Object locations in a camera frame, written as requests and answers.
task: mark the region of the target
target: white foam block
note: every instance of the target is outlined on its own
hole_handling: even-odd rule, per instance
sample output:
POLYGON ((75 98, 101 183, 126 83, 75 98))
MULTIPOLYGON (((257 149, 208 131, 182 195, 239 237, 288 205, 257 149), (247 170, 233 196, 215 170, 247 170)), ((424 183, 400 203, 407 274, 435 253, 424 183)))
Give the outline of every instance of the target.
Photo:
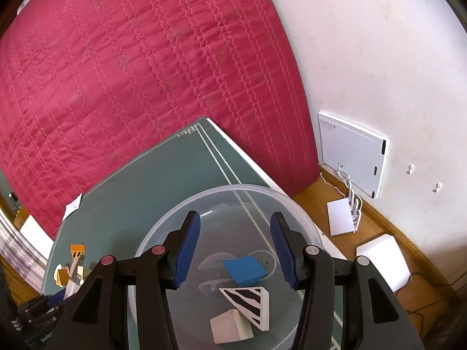
POLYGON ((72 262, 71 267, 69 268, 68 276, 69 276, 70 278, 72 278, 72 279, 76 277, 75 270, 76 270, 76 266, 78 265, 79 258, 80 258, 80 257, 75 257, 75 258, 73 259, 73 262, 72 262))
POLYGON ((81 285, 79 283, 75 283, 73 280, 70 279, 68 281, 68 284, 66 285, 65 296, 64 296, 63 300, 68 299, 71 295, 78 292, 79 287, 81 287, 81 285))
POLYGON ((383 234, 357 247, 359 255, 370 259, 393 292, 409 281, 410 270, 393 236, 383 234))
POLYGON ((327 203, 329 229, 332 236, 353 232, 352 212, 347 197, 327 203))
POLYGON ((76 270, 76 273, 78 275, 79 285, 82 286, 83 283, 85 282, 86 278, 90 274, 90 269, 88 269, 86 267, 83 267, 83 266, 78 266, 77 270, 76 270))
POLYGON ((236 309, 212 318, 211 330, 215 344, 253 338, 250 321, 236 309))

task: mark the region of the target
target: white cable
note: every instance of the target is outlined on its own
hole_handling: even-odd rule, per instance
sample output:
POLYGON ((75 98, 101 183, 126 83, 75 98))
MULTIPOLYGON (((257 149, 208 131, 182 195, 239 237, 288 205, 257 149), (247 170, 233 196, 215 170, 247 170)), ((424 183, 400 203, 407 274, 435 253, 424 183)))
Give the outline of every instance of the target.
POLYGON ((337 192, 339 192, 342 196, 346 197, 346 196, 339 190, 339 188, 333 186, 331 183, 328 183, 328 182, 324 179, 324 176, 323 176, 323 173, 322 173, 322 172, 319 173, 319 176, 321 176, 321 178, 323 179, 323 182, 324 182, 326 185, 329 185, 329 186, 333 187, 333 188, 334 188, 337 192))
MULTIPOLYGON (((352 214, 353 232, 355 233, 358 230, 358 226, 360 225, 361 221, 361 208, 363 206, 363 200, 352 189, 352 181, 350 179, 350 175, 347 172, 342 171, 341 168, 342 166, 340 165, 340 163, 338 163, 337 175, 340 178, 340 180, 344 182, 344 185, 348 188, 347 199, 349 201, 350 213, 352 214)), ((320 176, 323 179, 324 183, 329 184, 333 188, 337 189, 337 187, 334 187, 331 183, 326 182, 322 174, 320 174, 320 176)), ((343 194, 339 189, 337 190, 342 196, 346 197, 345 194, 343 194)))

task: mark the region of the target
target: white wall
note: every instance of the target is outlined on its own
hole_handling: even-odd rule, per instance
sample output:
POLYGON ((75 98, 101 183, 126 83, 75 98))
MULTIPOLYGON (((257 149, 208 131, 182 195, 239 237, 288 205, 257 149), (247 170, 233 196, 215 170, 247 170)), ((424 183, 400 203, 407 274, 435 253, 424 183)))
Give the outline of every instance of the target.
POLYGON ((445 0, 274 3, 318 151, 319 111, 387 136, 388 163, 372 204, 456 279, 467 269, 467 34, 454 12, 445 0))

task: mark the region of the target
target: red quilted bedspread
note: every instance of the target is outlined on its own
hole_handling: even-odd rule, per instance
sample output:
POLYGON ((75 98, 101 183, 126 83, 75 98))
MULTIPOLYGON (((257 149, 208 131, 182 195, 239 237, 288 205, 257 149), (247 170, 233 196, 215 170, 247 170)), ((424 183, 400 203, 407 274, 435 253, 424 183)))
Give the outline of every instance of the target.
POLYGON ((201 116, 287 193, 316 180, 271 0, 31 0, 0 41, 0 166, 52 237, 80 192, 201 116))

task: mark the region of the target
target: triangular block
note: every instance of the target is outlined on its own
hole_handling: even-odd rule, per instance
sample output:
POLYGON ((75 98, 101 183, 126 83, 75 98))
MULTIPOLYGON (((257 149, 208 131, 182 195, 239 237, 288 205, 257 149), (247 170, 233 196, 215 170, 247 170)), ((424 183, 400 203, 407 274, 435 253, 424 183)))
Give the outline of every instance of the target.
POLYGON ((219 288, 259 330, 269 330, 269 292, 264 287, 219 288))

